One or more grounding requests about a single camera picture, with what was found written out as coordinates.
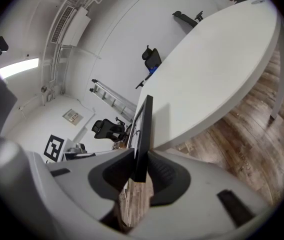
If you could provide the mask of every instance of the air conditioner vent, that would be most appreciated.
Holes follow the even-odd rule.
[[[74,7],[72,6],[67,6],[61,16],[61,18],[58,21],[58,24],[55,27],[55,30],[53,32],[52,38],[51,38],[51,43],[57,44],[60,34],[63,30],[63,27],[65,26],[70,14],[72,13]]]

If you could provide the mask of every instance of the aluminum ladder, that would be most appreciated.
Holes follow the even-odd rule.
[[[100,81],[92,79],[92,82],[94,83],[94,88],[91,88],[90,92],[113,108],[124,119],[133,123],[137,105],[128,101]]]

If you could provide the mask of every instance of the desk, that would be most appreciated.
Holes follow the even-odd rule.
[[[153,96],[151,148],[174,147],[226,115],[258,81],[278,42],[273,118],[284,98],[284,27],[276,7],[248,0],[202,20],[141,90],[138,108]]]

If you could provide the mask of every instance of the air conditioner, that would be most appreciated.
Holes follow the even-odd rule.
[[[77,46],[90,22],[88,11],[83,7],[78,10],[67,6],[62,13],[51,37],[51,43],[64,46]]]

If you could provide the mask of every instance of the ceiling light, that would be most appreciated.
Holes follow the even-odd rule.
[[[5,79],[22,71],[37,68],[38,65],[39,58],[28,59],[25,61],[14,63],[12,65],[0,68],[0,77],[2,79]]]

